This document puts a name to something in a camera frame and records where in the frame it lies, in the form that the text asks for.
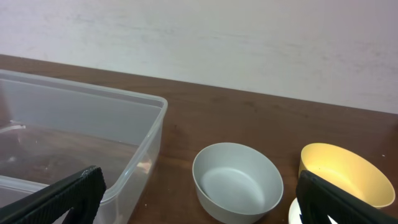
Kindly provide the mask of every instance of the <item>white bowl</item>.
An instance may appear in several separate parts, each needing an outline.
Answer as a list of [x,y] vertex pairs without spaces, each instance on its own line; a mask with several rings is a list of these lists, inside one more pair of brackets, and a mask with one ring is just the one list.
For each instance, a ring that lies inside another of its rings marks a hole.
[[192,172],[201,205],[223,223],[254,223],[279,203],[284,191],[276,166],[241,144],[204,148],[193,161]]

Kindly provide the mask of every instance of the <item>table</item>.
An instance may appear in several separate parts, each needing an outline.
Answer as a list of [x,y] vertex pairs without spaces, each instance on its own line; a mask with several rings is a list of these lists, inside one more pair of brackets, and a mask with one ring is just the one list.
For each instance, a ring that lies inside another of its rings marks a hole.
[[[200,206],[191,170],[196,154],[216,142],[257,149],[279,169],[284,196],[258,223],[288,223],[300,151],[312,142],[336,144],[359,154],[378,167],[398,192],[396,114],[6,55],[0,55],[0,69],[167,99],[159,158],[129,223],[218,223]],[[383,212],[398,218],[398,200]]]

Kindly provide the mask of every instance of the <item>yellow bowl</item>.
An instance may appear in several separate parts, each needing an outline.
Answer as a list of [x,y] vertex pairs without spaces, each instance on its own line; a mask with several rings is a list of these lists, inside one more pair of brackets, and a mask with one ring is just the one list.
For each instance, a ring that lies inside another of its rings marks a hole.
[[309,170],[376,208],[393,203],[396,193],[387,177],[359,155],[325,143],[305,146],[301,152],[300,175]]

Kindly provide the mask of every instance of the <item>clear plastic container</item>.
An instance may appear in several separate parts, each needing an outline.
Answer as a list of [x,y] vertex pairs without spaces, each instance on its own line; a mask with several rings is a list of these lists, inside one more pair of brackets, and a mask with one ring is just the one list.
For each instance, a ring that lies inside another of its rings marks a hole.
[[95,223],[127,223],[166,109],[157,96],[0,70],[0,207],[96,165],[107,190]]

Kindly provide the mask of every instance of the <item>white plate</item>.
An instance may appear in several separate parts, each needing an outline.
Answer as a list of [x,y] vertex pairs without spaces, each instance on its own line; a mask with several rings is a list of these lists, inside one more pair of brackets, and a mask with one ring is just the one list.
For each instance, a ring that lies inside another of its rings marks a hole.
[[[302,224],[301,219],[301,210],[299,206],[299,202],[297,201],[297,198],[295,198],[290,206],[289,209],[289,224]],[[332,218],[330,218],[331,224],[337,224]]]

